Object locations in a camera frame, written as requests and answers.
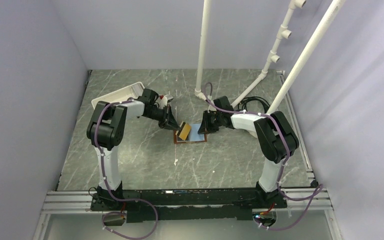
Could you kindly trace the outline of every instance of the lavender wall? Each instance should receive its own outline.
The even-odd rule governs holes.
[[[279,47],[283,70],[321,3],[293,14]],[[89,69],[195,69],[204,0],[53,0]],[[262,69],[290,0],[213,0],[204,68]]]
[[[48,0],[0,0],[0,240],[33,237],[87,69]]]
[[[290,92],[344,239],[384,239],[384,1],[347,1]]]

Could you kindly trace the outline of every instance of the white tray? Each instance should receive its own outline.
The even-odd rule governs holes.
[[[139,96],[142,95],[142,93],[144,92],[144,89],[145,87],[140,81],[133,83],[132,85],[125,86],[121,89],[118,89],[116,91],[110,92],[108,94],[105,94],[103,96],[93,99],[92,100],[93,109],[95,109],[95,106],[99,101],[114,103],[114,102],[126,101],[130,97],[137,99]]]

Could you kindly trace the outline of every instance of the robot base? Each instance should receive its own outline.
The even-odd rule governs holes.
[[[264,193],[259,184],[241,188],[155,189],[112,191],[124,199],[140,198],[151,202],[160,220],[223,219],[250,220],[253,209],[286,208],[287,203],[278,192]],[[111,199],[108,191],[98,189],[93,195],[90,210],[120,211],[123,202]],[[155,220],[154,211],[143,202],[128,201],[127,223]]]

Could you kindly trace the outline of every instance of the marble surface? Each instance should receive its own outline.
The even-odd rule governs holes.
[[[253,82],[258,69],[205,69],[202,82],[212,82],[213,97],[235,100]],[[86,137],[93,113],[91,100],[127,85],[142,82],[159,94],[171,94],[177,122],[200,123],[207,103],[194,95],[196,69],[93,70],[78,112],[77,121],[60,177],[59,191],[87,190],[99,181],[98,159]],[[273,101],[281,87],[270,70],[249,94]],[[262,111],[250,104],[248,110]],[[289,118],[286,101],[279,106]],[[126,121],[118,150],[118,167],[124,189],[190,189],[253,187],[261,176],[263,154],[256,138],[238,129],[222,128],[204,143],[173,143],[173,132],[160,129],[156,121],[140,117]],[[283,187],[307,187],[306,167],[296,151],[283,174]]]

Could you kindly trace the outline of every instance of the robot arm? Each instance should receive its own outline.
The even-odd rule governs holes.
[[[226,96],[214,100],[218,108],[233,111]],[[282,135],[292,156],[299,147],[299,141],[285,115],[276,111],[270,114],[280,128]],[[283,160],[287,156],[286,149],[282,143],[279,133],[276,132],[272,121],[266,117],[251,114],[232,114],[221,111],[204,111],[199,133],[215,133],[219,127],[224,126],[231,129],[243,129],[257,136],[261,151],[264,154],[264,167],[258,180],[257,188],[263,191],[263,198],[269,198],[277,193],[277,178],[281,171]]]
[[[104,167],[107,182],[110,189],[107,189],[102,171],[99,171],[98,187],[109,191],[122,188],[122,179],[118,168],[118,145],[121,143],[124,135],[126,119],[138,118],[140,116],[158,121],[158,126],[162,129],[179,130],[168,104],[173,97],[170,95],[160,96],[151,89],[145,88],[141,96],[131,102],[112,105],[103,114],[102,122],[99,123],[99,131],[97,133],[97,143],[101,146],[104,154]],[[104,108],[109,102],[99,101],[87,127],[86,136],[91,140],[98,157],[99,169],[101,169],[101,152],[97,148],[94,140],[96,126]]]

